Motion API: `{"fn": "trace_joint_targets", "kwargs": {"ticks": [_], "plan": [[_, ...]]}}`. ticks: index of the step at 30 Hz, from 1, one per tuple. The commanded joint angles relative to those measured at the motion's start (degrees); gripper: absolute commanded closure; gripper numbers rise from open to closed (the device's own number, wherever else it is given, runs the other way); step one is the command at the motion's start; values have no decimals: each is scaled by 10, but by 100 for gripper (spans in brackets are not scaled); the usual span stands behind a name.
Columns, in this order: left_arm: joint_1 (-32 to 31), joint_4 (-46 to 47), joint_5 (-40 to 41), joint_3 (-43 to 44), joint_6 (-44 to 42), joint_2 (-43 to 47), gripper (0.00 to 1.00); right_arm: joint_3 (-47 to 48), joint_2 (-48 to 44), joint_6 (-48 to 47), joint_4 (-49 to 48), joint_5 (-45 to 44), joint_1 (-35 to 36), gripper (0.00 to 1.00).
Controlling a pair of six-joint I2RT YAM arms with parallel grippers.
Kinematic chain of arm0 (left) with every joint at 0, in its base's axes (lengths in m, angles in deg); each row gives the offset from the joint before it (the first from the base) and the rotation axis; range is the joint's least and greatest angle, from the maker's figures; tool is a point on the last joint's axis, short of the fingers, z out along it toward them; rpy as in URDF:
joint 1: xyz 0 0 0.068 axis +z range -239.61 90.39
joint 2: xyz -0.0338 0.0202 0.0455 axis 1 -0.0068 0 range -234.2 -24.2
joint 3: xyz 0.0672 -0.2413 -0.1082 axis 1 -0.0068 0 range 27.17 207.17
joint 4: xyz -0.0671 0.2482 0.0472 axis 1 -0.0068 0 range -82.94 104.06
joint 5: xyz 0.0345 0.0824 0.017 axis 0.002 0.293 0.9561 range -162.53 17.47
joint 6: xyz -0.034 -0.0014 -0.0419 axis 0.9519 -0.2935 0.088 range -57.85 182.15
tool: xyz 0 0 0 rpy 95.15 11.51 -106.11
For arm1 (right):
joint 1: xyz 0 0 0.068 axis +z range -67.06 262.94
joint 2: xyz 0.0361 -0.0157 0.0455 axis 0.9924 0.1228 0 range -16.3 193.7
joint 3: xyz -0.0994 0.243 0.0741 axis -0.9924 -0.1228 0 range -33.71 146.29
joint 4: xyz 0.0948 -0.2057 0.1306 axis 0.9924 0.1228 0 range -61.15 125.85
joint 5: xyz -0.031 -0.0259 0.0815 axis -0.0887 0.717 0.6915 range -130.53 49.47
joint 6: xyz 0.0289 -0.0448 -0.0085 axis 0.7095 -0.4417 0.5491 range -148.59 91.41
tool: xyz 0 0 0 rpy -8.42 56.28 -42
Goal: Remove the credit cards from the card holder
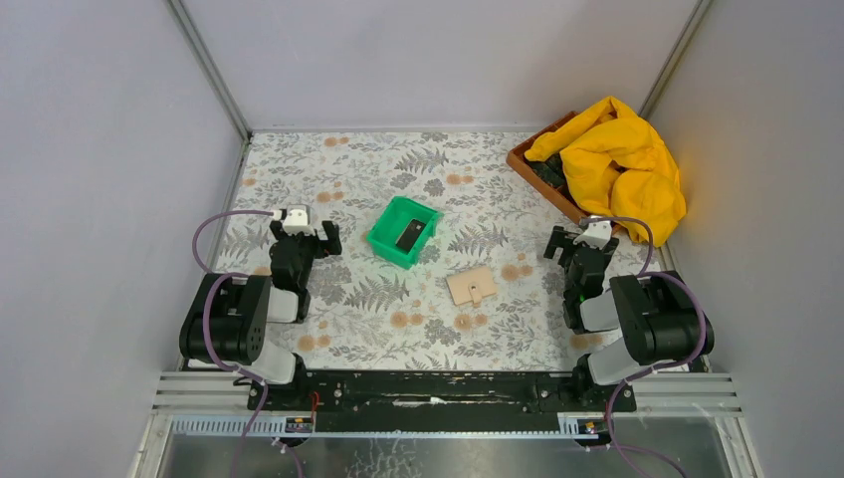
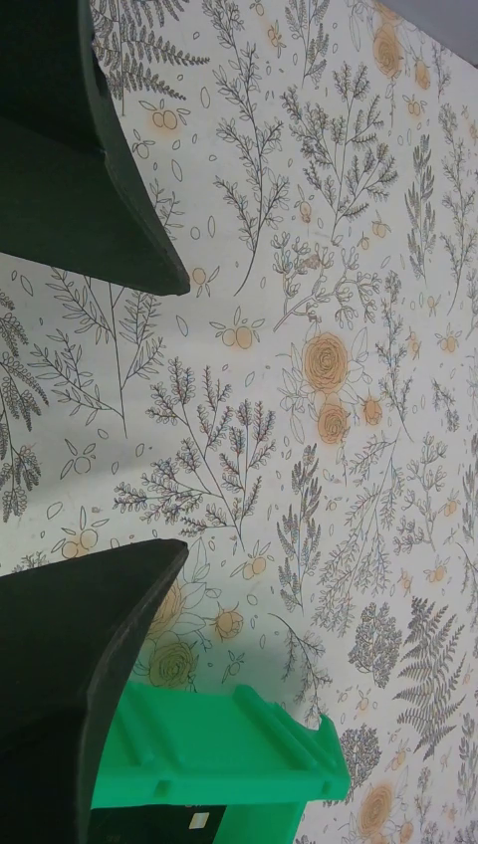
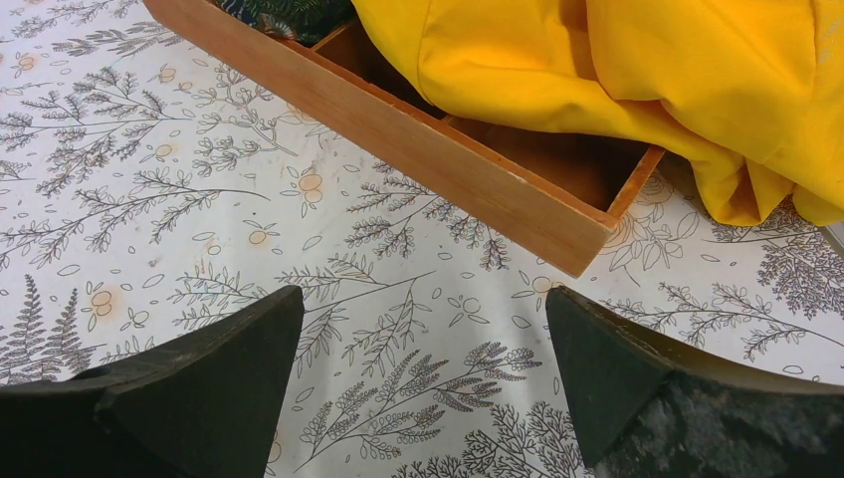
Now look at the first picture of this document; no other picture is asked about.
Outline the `green plastic bin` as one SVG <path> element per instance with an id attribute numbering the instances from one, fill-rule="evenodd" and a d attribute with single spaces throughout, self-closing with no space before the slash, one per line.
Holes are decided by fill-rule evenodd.
<path id="1" fill-rule="evenodd" d="M 367 234 L 374 254 L 398 267 L 418 263 L 443 214 L 405 196 L 395 196 Z"/>

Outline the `black VIP card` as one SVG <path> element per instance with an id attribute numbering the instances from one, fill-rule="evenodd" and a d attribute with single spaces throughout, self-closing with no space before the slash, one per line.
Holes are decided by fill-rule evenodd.
<path id="1" fill-rule="evenodd" d="M 395 243 L 396 248 L 406 254 L 409 254 L 424 232 L 425 227 L 426 223 L 418 219 L 411 219 L 404 231 L 398 237 Z"/>

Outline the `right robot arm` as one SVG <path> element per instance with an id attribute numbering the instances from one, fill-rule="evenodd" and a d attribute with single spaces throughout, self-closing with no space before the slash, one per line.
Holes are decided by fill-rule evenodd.
<path id="1" fill-rule="evenodd" d="M 688 364 L 715 345 L 712 324 L 676 272 L 613 277 L 603 287 L 617 246 L 611 227 L 601 221 L 581 233 L 555 226 L 543 254 L 560 254 L 566 326 L 579 336 L 621 333 L 611 345 L 579 358 L 572 371 L 572 400 L 586 410 L 609 398 L 610 385 L 670 363 Z"/>

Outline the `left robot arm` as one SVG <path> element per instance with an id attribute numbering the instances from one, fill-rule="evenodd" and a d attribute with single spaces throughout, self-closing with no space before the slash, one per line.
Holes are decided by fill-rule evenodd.
<path id="1" fill-rule="evenodd" d="M 271 397 L 286 409 L 308 399 L 309 384 L 296 374 L 300 358 L 267 338 L 269 324 L 300 324 L 310 311 L 308 288 L 314 262 L 342 252 L 339 228 L 320 230 L 270 223 L 270 274 L 208 273 L 179 334 L 188 360 L 271 384 Z"/>

